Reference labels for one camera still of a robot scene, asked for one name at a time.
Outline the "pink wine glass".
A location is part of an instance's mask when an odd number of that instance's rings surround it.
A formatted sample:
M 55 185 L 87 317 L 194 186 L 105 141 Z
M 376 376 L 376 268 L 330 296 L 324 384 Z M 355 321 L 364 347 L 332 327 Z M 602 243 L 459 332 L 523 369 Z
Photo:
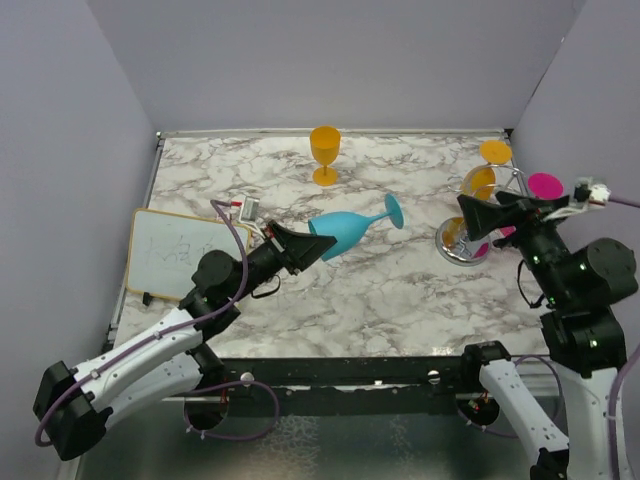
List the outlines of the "pink wine glass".
M 554 200 L 560 198 L 564 192 L 562 183 L 553 175 L 538 172 L 526 177 L 526 186 L 529 193 L 542 200 Z M 486 237 L 474 251 L 473 259 L 484 259 L 491 246 L 490 238 Z

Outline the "blue wine glass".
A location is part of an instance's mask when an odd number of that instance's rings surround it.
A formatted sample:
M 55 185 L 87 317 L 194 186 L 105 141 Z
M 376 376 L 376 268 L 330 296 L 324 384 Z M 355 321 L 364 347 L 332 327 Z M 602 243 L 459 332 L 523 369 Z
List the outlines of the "blue wine glass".
M 322 255 L 325 262 L 340 256 L 356 246 L 376 221 L 389 218 L 397 229 L 404 227 L 404 215 L 394 195 L 387 193 L 384 199 L 385 211 L 374 216 L 364 216 L 349 211 L 332 212 L 311 218 L 309 232 L 318 236 L 333 236 L 336 243 Z

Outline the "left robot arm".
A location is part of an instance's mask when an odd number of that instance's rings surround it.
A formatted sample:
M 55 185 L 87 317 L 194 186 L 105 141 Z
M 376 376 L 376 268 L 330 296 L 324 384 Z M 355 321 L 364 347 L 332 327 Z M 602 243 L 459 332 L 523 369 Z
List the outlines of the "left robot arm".
M 266 240 L 239 259 L 211 250 L 198 262 L 193 288 L 165 317 L 132 340 L 74 367 L 58 361 L 42 375 L 33 405 L 34 442 L 71 460 L 95 446 L 127 388 L 174 357 L 197 360 L 198 351 L 239 316 L 237 302 L 281 270 L 300 273 L 333 247 L 331 235 L 291 231 L 267 223 Z

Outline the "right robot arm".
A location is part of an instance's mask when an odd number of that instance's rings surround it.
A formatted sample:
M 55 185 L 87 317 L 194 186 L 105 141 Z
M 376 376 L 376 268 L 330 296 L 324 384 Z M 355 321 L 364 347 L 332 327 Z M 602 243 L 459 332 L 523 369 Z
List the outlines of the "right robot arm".
M 639 354 L 627 353 L 611 307 L 637 292 L 636 259 L 631 249 L 608 237 L 570 252 L 557 232 L 566 218 L 605 208 L 610 191 L 595 185 L 554 200 L 506 191 L 495 198 L 461 194 L 457 200 L 470 239 L 503 227 L 514 230 L 494 244 L 521 253 L 548 304 L 542 333 L 559 378 L 568 430 L 562 432 L 547 416 L 498 341 L 465 347 L 461 383 L 497 401 L 526 452 L 530 478 L 631 479 L 622 384 Z

